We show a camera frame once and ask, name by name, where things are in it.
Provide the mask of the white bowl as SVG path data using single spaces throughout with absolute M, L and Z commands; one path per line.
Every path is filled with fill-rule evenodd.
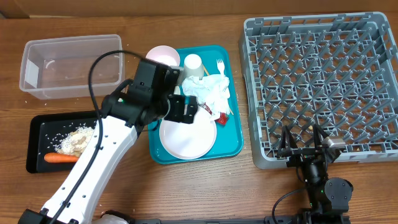
M 174 95 L 181 95 L 180 87 L 176 86 L 174 89 Z

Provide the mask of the pink bowl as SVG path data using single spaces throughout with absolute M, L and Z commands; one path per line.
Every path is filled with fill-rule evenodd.
M 167 45 L 159 45 L 150 49 L 146 55 L 146 58 L 166 64 L 168 66 L 179 66 L 180 56 L 178 52 Z

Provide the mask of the white napkin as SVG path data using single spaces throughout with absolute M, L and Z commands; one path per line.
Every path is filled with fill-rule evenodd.
M 182 82 L 184 95 L 195 96 L 199 105 L 206 105 L 211 112 L 212 120 L 221 117 L 221 113 L 230 114 L 228 99 L 229 78 L 221 74 L 203 77 L 190 76 Z

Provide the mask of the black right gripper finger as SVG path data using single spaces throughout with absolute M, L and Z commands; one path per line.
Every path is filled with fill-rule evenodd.
M 288 126 L 284 126 L 282 128 L 282 137 L 280 139 L 279 149 L 280 150 L 298 149 L 295 139 L 292 136 L 292 133 L 290 132 Z
M 316 148 L 321 148 L 325 145 L 323 140 L 327 141 L 329 135 L 318 124 L 313 125 L 313 141 Z

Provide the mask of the rice and food scraps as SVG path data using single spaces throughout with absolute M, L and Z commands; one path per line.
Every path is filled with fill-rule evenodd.
M 59 154 L 80 157 L 93 133 L 93 128 L 80 126 L 68 134 L 58 134 L 61 139 L 51 143 L 50 146 Z

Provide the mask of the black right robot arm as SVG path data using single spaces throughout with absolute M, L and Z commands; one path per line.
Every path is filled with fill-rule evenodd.
M 349 210 L 354 187 L 351 182 L 339 177 L 329 178 L 328 167 L 341 154 L 346 143 L 333 138 L 319 125 L 313 125 L 313 147 L 299 148 L 290 129 L 283 127 L 277 157 L 286 157 L 287 167 L 294 167 L 303 183 L 301 189 L 291 191 L 279 198 L 272 208 L 273 223 L 349 223 L 344 214 Z M 306 191 L 310 208 L 301 208 L 291 216 L 277 216 L 276 207 L 283 199 Z

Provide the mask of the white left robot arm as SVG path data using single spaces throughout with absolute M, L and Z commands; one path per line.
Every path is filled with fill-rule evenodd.
M 134 79 L 95 105 L 93 136 L 63 184 L 39 212 L 25 210 L 19 223 L 91 223 L 110 177 L 144 126 L 158 119 L 193 123 L 195 97 L 174 94 L 180 75 L 178 67 L 140 60 Z

